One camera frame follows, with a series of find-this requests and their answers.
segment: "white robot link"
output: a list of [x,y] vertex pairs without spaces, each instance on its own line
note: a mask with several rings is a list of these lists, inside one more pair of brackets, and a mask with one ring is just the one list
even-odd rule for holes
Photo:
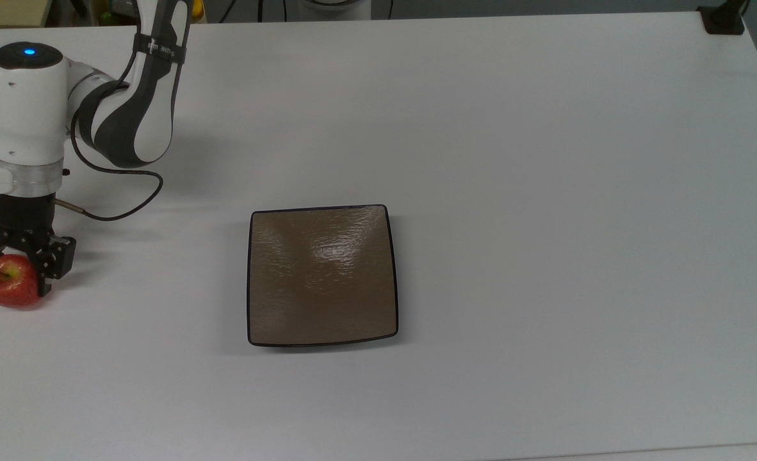
[[[68,174],[63,169],[67,136],[75,150],[79,137],[120,168],[152,163],[170,144],[192,0],[136,0],[134,5],[133,54],[118,79],[47,44],[0,48],[0,256],[6,248],[24,252],[39,274],[41,296],[51,289],[45,280],[60,279],[71,269],[76,247],[73,238],[54,234],[56,205],[103,221],[139,208],[101,218],[58,200],[54,193]],[[127,75],[130,84],[124,82]],[[159,175],[142,173],[155,175],[161,186]]]

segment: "black clamp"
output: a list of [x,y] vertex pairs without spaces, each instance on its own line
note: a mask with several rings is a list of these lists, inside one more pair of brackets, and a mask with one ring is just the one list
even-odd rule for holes
[[77,240],[55,236],[51,229],[18,229],[0,223],[0,257],[6,248],[26,254],[38,272],[37,291],[42,297],[51,291],[47,279],[58,280],[71,270]]
[[173,62],[174,64],[181,65],[185,62],[185,48],[164,38],[136,34],[133,36],[133,50],[138,53],[149,54],[154,58]]

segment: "black cable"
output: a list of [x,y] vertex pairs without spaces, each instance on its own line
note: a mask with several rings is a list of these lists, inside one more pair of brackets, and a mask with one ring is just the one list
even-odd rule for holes
[[236,0],[231,0],[230,5],[227,5],[227,9],[225,10],[225,14],[222,15],[222,19],[220,19],[220,24],[222,24],[227,18],[227,13],[230,12],[230,9],[233,8],[233,4],[236,3]]
[[[140,20],[139,20],[139,6],[136,5],[136,2],[133,3],[133,12],[136,15],[136,34],[140,34],[141,32],[141,26],[140,26]],[[99,97],[99,101],[102,101],[105,97],[109,96],[110,94],[113,94],[114,91],[118,90],[118,88],[122,87],[123,82],[125,81],[125,77],[127,77],[127,73],[131,71],[131,67],[133,67],[133,62],[136,59],[136,50],[134,50],[131,53],[131,58],[127,62],[127,65],[125,67],[125,70],[123,70],[122,75],[120,78],[117,79],[117,83],[113,88],[110,88],[110,90],[105,91],[101,96]],[[79,208],[75,211],[77,213],[82,214],[83,216],[86,216],[87,218],[95,219],[97,221],[117,221],[118,219],[127,218],[128,216],[133,215],[133,213],[138,212],[141,210],[145,205],[149,204],[151,200],[156,198],[156,195],[159,195],[159,191],[162,190],[162,176],[159,173],[156,172],[148,172],[148,170],[115,170],[112,168],[103,168],[102,166],[97,166],[91,163],[91,161],[88,160],[88,158],[83,157],[83,153],[80,152],[79,144],[77,144],[77,120],[79,119],[79,109],[74,112],[73,116],[71,116],[71,145],[74,147],[74,152],[77,154],[77,157],[85,163],[86,166],[91,168],[92,170],[97,170],[98,172],[103,173],[110,173],[112,175],[147,175],[147,176],[154,176],[158,181],[159,184],[156,186],[156,190],[154,190],[153,193],[151,193],[148,198],[145,199],[141,204],[130,210],[129,212],[122,213],[117,216],[97,216],[95,214],[86,212],[83,208]]]
[[97,170],[98,172],[103,173],[110,173],[112,175],[146,175],[146,176],[154,176],[158,181],[159,184],[156,186],[156,190],[154,190],[151,195],[148,196],[141,204],[136,205],[132,210],[126,213],[122,213],[117,216],[97,216],[95,214],[86,212],[85,210],[80,211],[80,214],[83,216],[86,216],[87,218],[95,219],[97,221],[117,221],[118,219],[127,218],[128,216],[133,215],[133,213],[138,212],[141,210],[145,205],[149,204],[151,200],[156,198],[156,195],[159,195],[159,191],[162,190],[162,176],[159,173],[156,172],[148,172],[148,170],[115,170],[112,168],[103,168],[102,166],[97,166],[91,163],[91,161],[88,160],[88,158],[83,157],[83,153],[80,152],[79,145],[77,145],[77,116],[79,116],[79,111],[75,111],[74,116],[71,117],[71,145],[74,146],[74,152],[76,152],[77,157],[83,163],[86,164],[91,169]]

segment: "white table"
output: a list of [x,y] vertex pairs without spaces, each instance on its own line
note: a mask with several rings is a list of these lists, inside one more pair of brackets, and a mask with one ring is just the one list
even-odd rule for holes
[[[112,75],[130,28],[0,31]],[[166,187],[58,210],[0,307],[0,459],[482,460],[757,443],[757,54],[697,13],[194,26]],[[151,184],[71,154],[60,198]],[[250,213],[386,204],[401,330],[247,344]]]

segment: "square plate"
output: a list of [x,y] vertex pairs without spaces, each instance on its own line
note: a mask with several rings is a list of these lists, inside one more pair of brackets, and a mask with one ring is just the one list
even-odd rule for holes
[[346,344],[397,332],[387,207],[253,213],[247,257],[251,344]]

